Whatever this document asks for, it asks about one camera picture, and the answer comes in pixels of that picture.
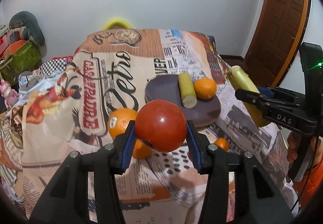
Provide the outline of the right hand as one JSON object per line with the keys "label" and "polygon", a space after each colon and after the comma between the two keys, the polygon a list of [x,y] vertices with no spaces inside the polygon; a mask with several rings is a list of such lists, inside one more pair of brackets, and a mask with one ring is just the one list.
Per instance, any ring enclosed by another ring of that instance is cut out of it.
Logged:
{"label": "right hand", "polygon": [[295,134],[293,131],[289,133],[287,138],[288,148],[287,148],[287,161],[292,164],[294,160],[298,157],[298,144],[297,144],[297,134]]}

